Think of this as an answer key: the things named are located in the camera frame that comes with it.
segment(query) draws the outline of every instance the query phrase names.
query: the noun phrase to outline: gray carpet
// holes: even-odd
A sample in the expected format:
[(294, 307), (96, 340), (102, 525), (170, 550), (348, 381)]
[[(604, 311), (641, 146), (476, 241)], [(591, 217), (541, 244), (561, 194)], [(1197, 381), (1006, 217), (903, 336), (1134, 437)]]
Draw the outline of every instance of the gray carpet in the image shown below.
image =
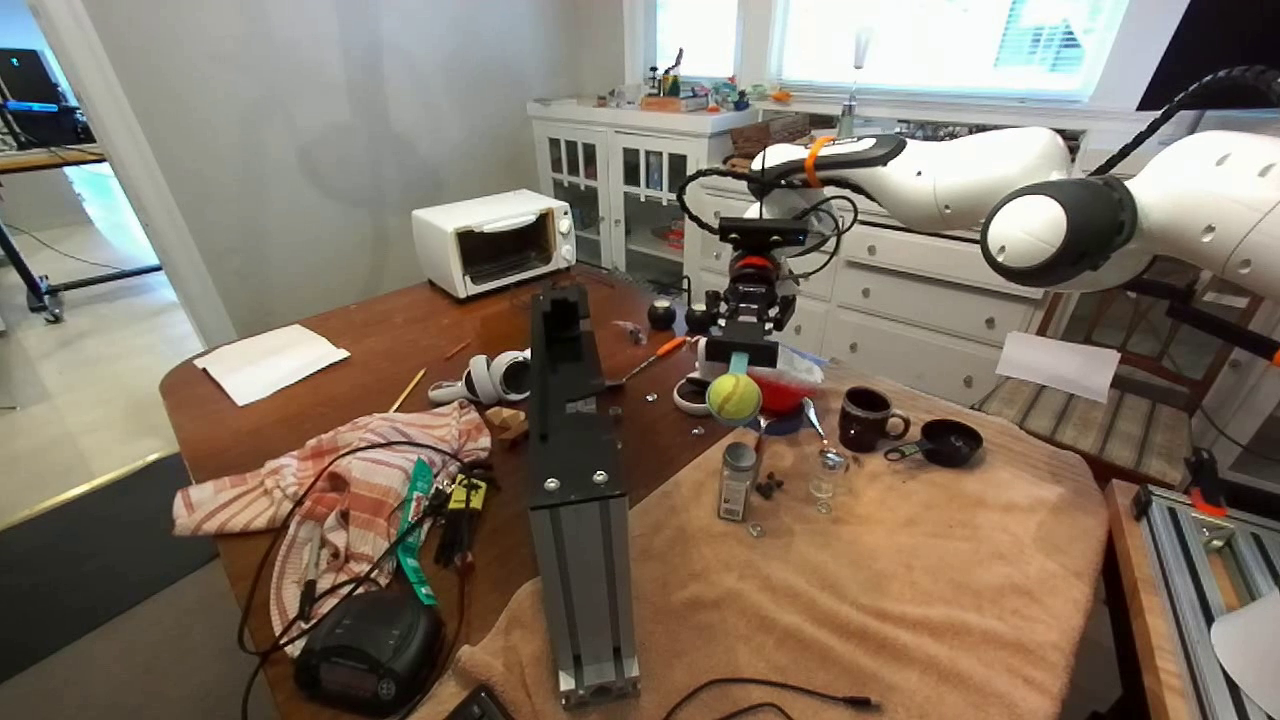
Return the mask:
[(206, 541), (170, 535), (178, 458), (0, 531), (0, 679), (205, 570)]

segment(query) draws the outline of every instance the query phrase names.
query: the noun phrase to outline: window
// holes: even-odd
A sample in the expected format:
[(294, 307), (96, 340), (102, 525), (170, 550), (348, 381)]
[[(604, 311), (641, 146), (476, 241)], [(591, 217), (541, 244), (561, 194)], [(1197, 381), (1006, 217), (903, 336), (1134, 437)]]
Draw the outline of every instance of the window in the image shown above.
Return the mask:
[(650, 65), (662, 74), (685, 48), (679, 78), (736, 74), (741, 0), (650, 0)]
[(787, 0), (779, 80), (906, 97), (1086, 102), (1124, 0)]

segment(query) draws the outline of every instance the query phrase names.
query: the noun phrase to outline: brown cloth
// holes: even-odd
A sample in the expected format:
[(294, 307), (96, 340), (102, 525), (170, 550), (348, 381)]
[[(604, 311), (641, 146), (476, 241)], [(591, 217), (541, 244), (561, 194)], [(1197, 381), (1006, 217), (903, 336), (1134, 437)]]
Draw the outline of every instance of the brown cloth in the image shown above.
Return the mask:
[[(875, 696), (882, 716), (1058, 716), (1103, 565), (1103, 495), (1079, 458), (1006, 422), (879, 386), (917, 427), (931, 418), (984, 433), (977, 470), (861, 458), (817, 506), (810, 433), (767, 439), (783, 492), (753, 499), (753, 529), (715, 521), (721, 450), (630, 510), (641, 696), (572, 716), (662, 716), (711, 677), (767, 677)], [(819, 397), (837, 433), (840, 397)], [(461, 650), (414, 707), (447, 716), (492, 686), (514, 720), (565, 716), (541, 582)], [(773, 687), (711, 687), (679, 716), (776, 699), (793, 716), (861, 716)]]

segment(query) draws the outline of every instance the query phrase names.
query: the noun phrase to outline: small bottle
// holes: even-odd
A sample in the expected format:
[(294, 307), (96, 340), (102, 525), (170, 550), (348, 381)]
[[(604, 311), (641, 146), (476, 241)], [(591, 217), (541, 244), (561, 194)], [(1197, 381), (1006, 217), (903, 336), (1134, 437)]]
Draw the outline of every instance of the small bottle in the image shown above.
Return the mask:
[(723, 445), (723, 458), (721, 458), (721, 499), (715, 499), (715, 516), (723, 525), (745, 525), (748, 521), (748, 499), (753, 499), (753, 490), (756, 490), (756, 450), (753, 445)]

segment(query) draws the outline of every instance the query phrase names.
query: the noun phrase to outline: black cup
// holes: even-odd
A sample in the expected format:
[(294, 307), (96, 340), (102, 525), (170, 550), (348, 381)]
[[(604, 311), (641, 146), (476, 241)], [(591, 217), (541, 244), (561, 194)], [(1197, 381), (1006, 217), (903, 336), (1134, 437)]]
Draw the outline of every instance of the black cup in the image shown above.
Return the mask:
[(913, 422), (892, 411), (887, 397), (875, 390), (847, 390), (840, 406), (840, 445), (847, 451), (875, 451), (879, 439), (898, 439)]
[(882, 461), (898, 464), (906, 458), (924, 458), (938, 470), (967, 470), (984, 451), (984, 433), (961, 422), (924, 422), (917, 445), (882, 450)]

